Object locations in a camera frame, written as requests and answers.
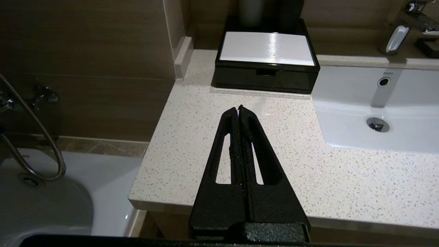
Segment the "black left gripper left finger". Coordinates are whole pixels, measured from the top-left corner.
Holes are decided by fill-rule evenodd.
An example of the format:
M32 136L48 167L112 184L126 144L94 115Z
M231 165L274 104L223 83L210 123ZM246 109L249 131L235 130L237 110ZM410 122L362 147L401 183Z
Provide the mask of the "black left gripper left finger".
M229 136L231 183L218 184L216 178L226 136ZM221 240L229 227L246 219L240 151L238 113L233 107L221 115L193 204L189 218L193 238Z

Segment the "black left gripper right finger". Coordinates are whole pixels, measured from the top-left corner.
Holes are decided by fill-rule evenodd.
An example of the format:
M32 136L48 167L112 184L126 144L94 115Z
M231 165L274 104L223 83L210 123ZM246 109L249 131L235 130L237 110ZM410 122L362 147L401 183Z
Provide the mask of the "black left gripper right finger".
M248 240L309 240L310 223L256 114L240 105Z

